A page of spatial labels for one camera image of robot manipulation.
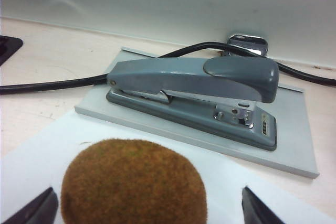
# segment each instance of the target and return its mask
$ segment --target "kiwi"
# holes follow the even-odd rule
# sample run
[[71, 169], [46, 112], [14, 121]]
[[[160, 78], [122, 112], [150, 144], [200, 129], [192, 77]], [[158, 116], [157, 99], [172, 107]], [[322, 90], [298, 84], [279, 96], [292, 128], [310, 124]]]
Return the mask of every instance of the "kiwi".
[[110, 139], [69, 165], [61, 213], [66, 224], [204, 224], [206, 193], [182, 155], [148, 141]]

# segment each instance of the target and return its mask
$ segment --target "white paper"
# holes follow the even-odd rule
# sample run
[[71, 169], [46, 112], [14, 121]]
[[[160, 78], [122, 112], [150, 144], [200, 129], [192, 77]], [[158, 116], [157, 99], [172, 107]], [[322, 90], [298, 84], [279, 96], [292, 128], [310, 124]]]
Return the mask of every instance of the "white paper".
[[[74, 157], [108, 138], [144, 139], [187, 157], [207, 193], [208, 223], [244, 223], [242, 189], [248, 186], [285, 223], [336, 223], [336, 220], [258, 178], [226, 156], [74, 111], [46, 127], [1, 160], [1, 222], [49, 186], [59, 196], [62, 178]], [[55, 223], [63, 223], [58, 209]]]

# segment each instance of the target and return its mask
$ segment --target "gray tray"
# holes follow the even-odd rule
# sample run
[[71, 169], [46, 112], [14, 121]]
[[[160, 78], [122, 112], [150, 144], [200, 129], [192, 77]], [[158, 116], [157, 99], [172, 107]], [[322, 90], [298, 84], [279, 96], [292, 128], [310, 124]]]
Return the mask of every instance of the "gray tray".
[[[113, 69], [118, 61], [146, 57], [155, 57], [155, 55], [123, 48], [107, 72]], [[277, 120], [277, 148], [273, 152], [111, 103], [106, 99], [109, 90], [110, 86], [107, 84], [94, 86], [75, 107], [75, 110], [80, 114], [168, 137], [300, 176], [316, 178], [319, 175], [310, 135], [304, 91], [301, 89], [279, 85], [273, 103], [257, 103], [260, 108], [272, 114]]]

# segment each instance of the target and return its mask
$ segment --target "black cable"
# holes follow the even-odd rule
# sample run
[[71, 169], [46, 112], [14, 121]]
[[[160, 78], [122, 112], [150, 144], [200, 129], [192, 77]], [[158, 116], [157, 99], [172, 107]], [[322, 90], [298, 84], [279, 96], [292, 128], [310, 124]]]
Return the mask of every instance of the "black cable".
[[[195, 44], [189, 47], [181, 48], [174, 52], [170, 52], [168, 54], [162, 55], [158, 58], [172, 58], [172, 57], [180, 57], [186, 54], [190, 54], [191, 52], [196, 52], [202, 49], [219, 49], [225, 50], [228, 52], [232, 52], [234, 54], [245, 56], [245, 57], [262, 57], [258, 54], [255, 54], [245, 48], [221, 43], [221, 42], [203, 42], [199, 44]], [[296, 78], [322, 84], [329, 86], [336, 86], [336, 80], [324, 78], [320, 76], [314, 76], [312, 74], [308, 74], [293, 68], [290, 68], [286, 65], [278, 63], [279, 70], [290, 74]], [[25, 92], [34, 92], [34, 91], [46, 91], [46, 90], [56, 90], [56, 89], [68, 89], [82, 86], [89, 86], [94, 84], [104, 84], [106, 83], [107, 74], [102, 74], [100, 76], [75, 79], [75, 80], [67, 80], [67, 81], [54, 81], [54, 82], [44, 82], [44, 83], [33, 83], [33, 84], [20, 84], [20, 85], [8, 85], [8, 86], [0, 86], [0, 94], [15, 94], [15, 93], [25, 93]]]
[[240, 55], [240, 56], [261, 57], [260, 55], [255, 54], [254, 52], [251, 52], [242, 47], [233, 46], [233, 45], [221, 43], [221, 42], [202, 42], [199, 44], [194, 44], [188, 47], [181, 48], [179, 50], [170, 52], [166, 55], [162, 55], [158, 58], [179, 57], [179, 56], [190, 54], [191, 52], [200, 51], [202, 49], [219, 49], [219, 50], [225, 50], [228, 52], [232, 52], [233, 54]]
[[67, 81], [53, 81], [53, 82], [43, 82], [33, 84], [1, 86], [0, 94], [17, 94], [17, 93], [26, 93], [35, 91], [69, 89], [94, 84], [104, 84], [106, 83], [106, 76], [107, 74], [102, 74], [100, 76], [93, 76], [88, 78], [67, 80]]

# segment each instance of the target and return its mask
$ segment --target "desk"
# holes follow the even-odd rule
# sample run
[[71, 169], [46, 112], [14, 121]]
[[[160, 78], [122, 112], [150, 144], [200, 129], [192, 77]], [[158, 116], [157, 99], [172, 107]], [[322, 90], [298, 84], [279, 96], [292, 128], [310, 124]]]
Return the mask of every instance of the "desk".
[[[77, 79], [102, 74], [122, 46], [164, 54], [179, 45], [58, 27], [14, 19], [1, 19], [1, 33], [21, 38], [24, 45], [1, 67], [1, 84], [22, 84]], [[215, 51], [194, 56], [215, 55]], [[291, 67], [336, 79], [336, 71], [311, 66]], [[231, 157], [260, 177], [289, 191], [336, 218], [336, 88], [281, 74], [280, 82], [306, 91], [306, 105], [320, 176], [315, 180], [281, 172]], [[90, 87], [1, 96], [1, 155], [73, 108]]]

